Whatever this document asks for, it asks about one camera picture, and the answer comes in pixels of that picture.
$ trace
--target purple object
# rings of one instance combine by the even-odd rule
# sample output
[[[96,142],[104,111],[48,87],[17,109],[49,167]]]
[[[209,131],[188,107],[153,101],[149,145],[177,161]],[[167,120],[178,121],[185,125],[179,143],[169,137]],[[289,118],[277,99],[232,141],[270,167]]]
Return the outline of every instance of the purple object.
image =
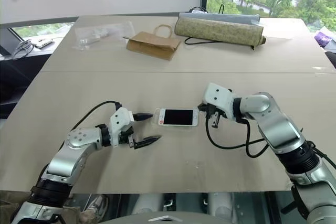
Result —
[[[324,33],[322,33],[321,31],[319,31],[314,39],[317,41],[317,43],[321,46],[321,47],[325,47],[331,40],[332,38],[330,38],[329,36],[325,35]]]

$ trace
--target paper bag handle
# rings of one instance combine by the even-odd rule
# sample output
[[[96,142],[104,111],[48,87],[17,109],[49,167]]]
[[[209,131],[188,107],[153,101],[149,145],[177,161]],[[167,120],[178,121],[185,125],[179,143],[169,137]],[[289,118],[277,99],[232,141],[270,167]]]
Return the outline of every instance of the paper bag handle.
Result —
[[[165,24],[160,24],[160,25],[158,25],[155,29],[154,29],[154,34],[156,35],[156,33],[158,32],[157,30],[159,29],[159,27],[167,27],[167,28],[169,28],[169,30],[170,30],[170,34],[169,34],[169,36],[168,36],[168,38],[170,38],[171,36],[172,36],[172,34],[173,34],[173,28],[170,26],[170,25],[165,25]]]

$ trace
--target rolled mat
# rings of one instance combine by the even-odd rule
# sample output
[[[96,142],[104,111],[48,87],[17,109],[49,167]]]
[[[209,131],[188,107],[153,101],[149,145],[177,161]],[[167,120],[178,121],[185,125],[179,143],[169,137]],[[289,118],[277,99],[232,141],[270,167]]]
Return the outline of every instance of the rolled mat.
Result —
[[[246,24],[246,25],[255,25],[260,21],[259,15],[242,15],[242,14],[180,13],[179,17],[216,20],[216,21]]]
[[[249,46],[258,46],[266,42],[262,35],[263,29],[255,25],[184,17],[180,17],[175,25],[177,35]]]

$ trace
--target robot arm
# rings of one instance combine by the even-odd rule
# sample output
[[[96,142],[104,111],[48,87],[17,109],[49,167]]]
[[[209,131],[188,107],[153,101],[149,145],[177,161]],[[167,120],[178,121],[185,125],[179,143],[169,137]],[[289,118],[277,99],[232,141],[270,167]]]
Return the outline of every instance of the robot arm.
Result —
[[[31,189],[30,198],[14,213],[11,223],[62,222],[63,205],[84,169],[88,156],[110,145],[117,147],[128,143],[136,149],[155,142],[160,136],[147,137],[140,142],[133,139],[134,121],[142,121],[151,116],[147,113],[133,115],[131,111],[121,107],[111,116],[109,127],[101,124],[72,130]]]
[[[238,97],[210,83],[203,103],[212,106],[211,112],[220,112],[233,121],[256,120],[261,135],[293,182],[292,193],[301,215],[308,223],[336,222],[336,179],[270,94],[260,92]]]

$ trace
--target clear plastic packet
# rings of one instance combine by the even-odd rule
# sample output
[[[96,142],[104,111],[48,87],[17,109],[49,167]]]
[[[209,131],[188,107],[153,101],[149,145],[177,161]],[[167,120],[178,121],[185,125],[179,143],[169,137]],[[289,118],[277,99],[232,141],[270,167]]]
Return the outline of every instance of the clear plastic packet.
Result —
[[[75,28],[75,49],[106,49],[112,42],[127,43],[123,37],[135,36],[132,22]]]

